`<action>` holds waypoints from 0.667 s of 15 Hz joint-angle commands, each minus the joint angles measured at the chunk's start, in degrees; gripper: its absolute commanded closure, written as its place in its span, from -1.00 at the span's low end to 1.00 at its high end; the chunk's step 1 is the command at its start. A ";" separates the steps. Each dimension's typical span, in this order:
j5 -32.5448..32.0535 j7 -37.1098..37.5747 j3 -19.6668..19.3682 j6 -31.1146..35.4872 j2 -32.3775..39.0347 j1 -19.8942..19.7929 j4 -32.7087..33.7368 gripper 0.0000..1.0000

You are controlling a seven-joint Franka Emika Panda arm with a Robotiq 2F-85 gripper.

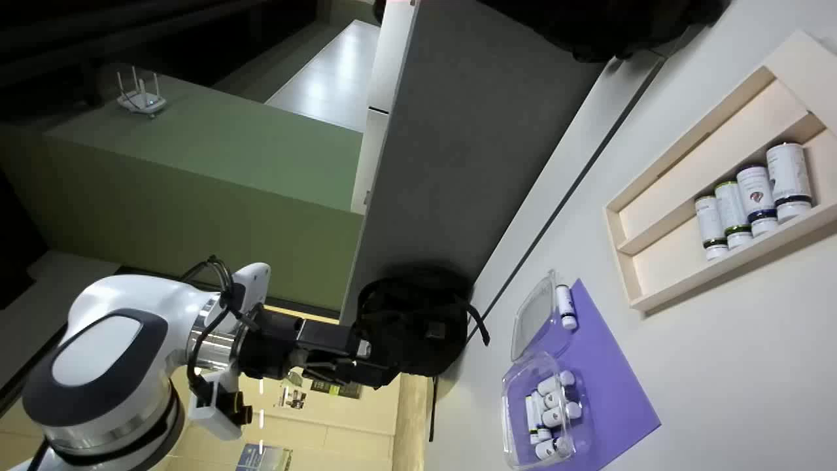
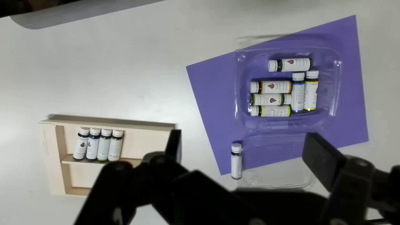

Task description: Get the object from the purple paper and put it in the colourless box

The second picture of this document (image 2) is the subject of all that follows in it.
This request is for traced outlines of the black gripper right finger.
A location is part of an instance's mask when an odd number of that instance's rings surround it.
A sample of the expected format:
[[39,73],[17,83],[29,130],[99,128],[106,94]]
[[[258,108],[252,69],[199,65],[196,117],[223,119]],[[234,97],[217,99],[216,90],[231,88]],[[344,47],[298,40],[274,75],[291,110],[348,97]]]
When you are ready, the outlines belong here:
[[303,160],[331,193],[319,223],[362,225],[372,192],[374,167],[359,158],[347,158],[318,133],[307,135]]

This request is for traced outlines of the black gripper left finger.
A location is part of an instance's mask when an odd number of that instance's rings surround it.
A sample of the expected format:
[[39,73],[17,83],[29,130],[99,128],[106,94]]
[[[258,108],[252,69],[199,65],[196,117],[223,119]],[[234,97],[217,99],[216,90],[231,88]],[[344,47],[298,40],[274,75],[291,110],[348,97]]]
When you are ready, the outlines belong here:
[[164,152],[147,154],[138,167],[108,163],[98,175],[74,225],[129,225],[137,209],[152,205],[176,224],[172,182],[182,173],[182,132],[173,129]]

